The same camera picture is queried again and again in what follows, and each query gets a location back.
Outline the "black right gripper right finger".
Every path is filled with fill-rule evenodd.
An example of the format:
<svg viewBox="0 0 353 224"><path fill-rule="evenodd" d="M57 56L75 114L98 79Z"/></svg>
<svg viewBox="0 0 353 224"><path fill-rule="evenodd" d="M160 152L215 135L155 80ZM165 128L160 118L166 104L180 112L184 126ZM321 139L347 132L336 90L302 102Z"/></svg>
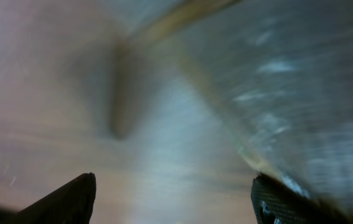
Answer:
<svg viewBox="0 0 353 224"><path fill-rule="evenodd" d="M340 213L316 205L265 174L253 179L250 196L258 224L350 223Z"/></svg>

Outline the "spaghetti pasta packet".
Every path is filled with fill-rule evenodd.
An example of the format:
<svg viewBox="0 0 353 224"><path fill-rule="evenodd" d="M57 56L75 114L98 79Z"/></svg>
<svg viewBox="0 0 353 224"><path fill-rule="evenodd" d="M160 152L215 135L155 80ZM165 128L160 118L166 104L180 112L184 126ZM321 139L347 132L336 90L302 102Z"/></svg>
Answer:
<svg viewBox="0 0 353 224"><path fill-rule="evenodd" d="M246 162L353 222L353 0L129 1L110 126L134 126L136 53L160 45Z"/></svg>

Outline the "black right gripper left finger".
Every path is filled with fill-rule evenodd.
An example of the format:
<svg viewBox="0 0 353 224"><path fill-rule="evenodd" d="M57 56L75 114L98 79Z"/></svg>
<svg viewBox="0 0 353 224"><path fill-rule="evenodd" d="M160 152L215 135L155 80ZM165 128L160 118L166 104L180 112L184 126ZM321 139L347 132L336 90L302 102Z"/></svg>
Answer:
<svg viewBox="0 0 353 224"><path fill-rule="evenodd" d="M0 224L89 224L95 197L96 177L84 173L18 212L0 208Z"/></svg>

